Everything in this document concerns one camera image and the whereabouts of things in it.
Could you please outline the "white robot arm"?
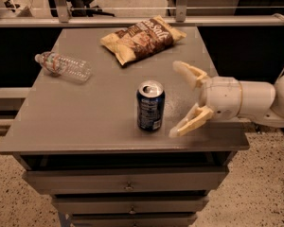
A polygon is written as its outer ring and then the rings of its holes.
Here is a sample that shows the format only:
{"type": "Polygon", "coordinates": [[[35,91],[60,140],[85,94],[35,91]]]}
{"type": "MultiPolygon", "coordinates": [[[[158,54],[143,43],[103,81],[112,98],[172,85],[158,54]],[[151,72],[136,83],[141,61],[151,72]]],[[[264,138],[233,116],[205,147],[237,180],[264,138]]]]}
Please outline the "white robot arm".
{"type": "Polygon", "coordinates": [[[200,90],[200,97],[169,135],[180,137],[208,120],[247,118],[264,126],[284,128],[284,75],[275,83],[242,81],[232,77],[210,77],[202,69],[175,61],[173,69],[189,86],[200,90]]]}

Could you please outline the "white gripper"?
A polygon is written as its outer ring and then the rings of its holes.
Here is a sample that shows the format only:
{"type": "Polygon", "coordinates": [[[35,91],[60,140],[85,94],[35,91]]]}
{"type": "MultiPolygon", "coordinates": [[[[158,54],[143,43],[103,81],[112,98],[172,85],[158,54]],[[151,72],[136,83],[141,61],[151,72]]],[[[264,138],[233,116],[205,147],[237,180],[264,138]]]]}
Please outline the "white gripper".
{"type": "Polygon", "coordinates": [[[196,103],[186,116],[169,131],[169,137],[184,136],[200,128],[212,117],[214,120],[226,120],[239,113],[242,90],[236,79],[229,77],[210,79],[205,71],[183,61],[175,61],[172,67],[186,80],[192,90],[202,87],[199,104],[196,103]]]}

